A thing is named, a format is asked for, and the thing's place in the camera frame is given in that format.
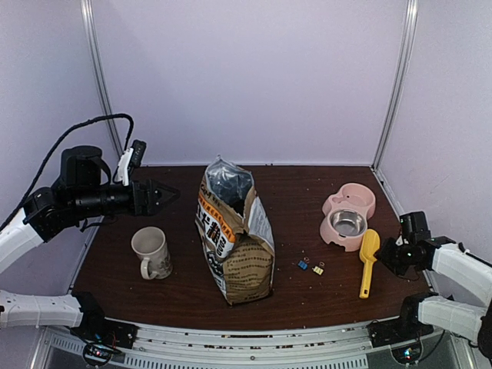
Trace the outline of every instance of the yellow plastic scoop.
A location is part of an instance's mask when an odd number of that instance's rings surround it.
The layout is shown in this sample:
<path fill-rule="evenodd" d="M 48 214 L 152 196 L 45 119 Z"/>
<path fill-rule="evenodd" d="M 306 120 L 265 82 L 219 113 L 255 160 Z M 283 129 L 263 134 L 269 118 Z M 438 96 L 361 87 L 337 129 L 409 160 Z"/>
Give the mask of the yellow plastic scoop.
<path fill-rule="evenodd" d="M 368 298 L 371 289 L 372 266 L 377 261 L 374 254 L 380 246 L 379 234 L 374 229 L 368 229 L 362 238 L 362 246 L 359 251 L 359 258 L 364 263 L 364 273 L 362 274 L 361 292 L 359 298 Z"/>

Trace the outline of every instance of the mug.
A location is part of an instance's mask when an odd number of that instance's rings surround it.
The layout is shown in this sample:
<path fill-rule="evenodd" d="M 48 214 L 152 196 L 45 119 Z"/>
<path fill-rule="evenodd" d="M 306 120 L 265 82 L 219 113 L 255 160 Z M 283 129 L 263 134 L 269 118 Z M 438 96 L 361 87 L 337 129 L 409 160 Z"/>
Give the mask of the mug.
<path fill-rule="evenodd" d="M 146 227 L 131 238 L 131 248 L 141 260 L 140 273 L 144 279 L 164 279 L 172 272 L 171 256 L 164 232 Z"/>

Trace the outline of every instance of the brown tabletop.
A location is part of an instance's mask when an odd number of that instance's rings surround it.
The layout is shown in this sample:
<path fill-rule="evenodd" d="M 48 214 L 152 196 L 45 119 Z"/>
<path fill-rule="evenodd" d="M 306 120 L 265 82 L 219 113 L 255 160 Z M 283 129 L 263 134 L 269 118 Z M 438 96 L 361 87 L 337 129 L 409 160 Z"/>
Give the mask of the brown tabletop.
<path fill-rule="evenodd" d="M 366 185 L 376 195 L 369 228 L 381 240 L 398 234 L 398 220 L 369 168 L 246 168 L 253 172 L 274 233 L 272 296 L 229 307 L 215 285 L 194 225 L 204 167 L 139 169 L 136 178 L 153 178 L 179 188 L 180 199 L 154 217 L 120 216 L 115 224 L 100 228 L 75 291 L 91 292 L 108 317 L 126 321 L 195 329 L 280 330 L 392 317 L 399 314 L 406 296 L 427 290 L 424 278 L 405 281 L 376 263 L 371 295 L 362 300 L 358 295 L 363 264 L 358 252 L 346 253 L 321 240 L 321 206 L 347 182 Z M 173 274 L 161 281 L 141 278 L 140 262 L 130 246 L 131 236 L 149 225 L 164 230 L 174 265 Z M 311 267 L 319 261 L 326 264 L 323 275 L 297 266 L 305 256 Z"/>

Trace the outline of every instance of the pet bowl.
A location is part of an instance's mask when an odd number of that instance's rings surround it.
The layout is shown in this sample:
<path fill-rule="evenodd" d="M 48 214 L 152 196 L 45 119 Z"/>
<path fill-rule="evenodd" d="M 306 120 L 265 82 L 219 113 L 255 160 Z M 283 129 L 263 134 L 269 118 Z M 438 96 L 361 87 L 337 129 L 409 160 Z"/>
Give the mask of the pet bowl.
<path fill-rule="evenodd" d="M 323 241 L 339 244 L 345 251 L 357 251 L 367 230 L 367 220 L 375 209 L 376 197 L 369 188 L 358 183 L 344 184 L 323 204 L 325 219 L 320 226 Z"/>
<path fill-rule="evenodd" d="M 331 214 L 331 227 L 341 237 L 356 237 L 367 229 L 366 220 L 356 211 L 342 209 Z"/>

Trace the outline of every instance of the scoop handle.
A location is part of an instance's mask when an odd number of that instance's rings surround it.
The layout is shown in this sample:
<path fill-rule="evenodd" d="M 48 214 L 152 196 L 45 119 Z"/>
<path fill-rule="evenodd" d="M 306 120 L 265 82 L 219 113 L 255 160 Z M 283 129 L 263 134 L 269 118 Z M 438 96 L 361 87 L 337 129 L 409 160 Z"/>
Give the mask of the scoop handle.
<path fill-rule="evenodd" d="M 364 273 L 362 274 L 361 292 L 359 294 L 359 298 L 369 297 L 369 290 L 371 289 L 373 265 L 374 263 L 372 261 L 366 261 L 364 263 Z"/>

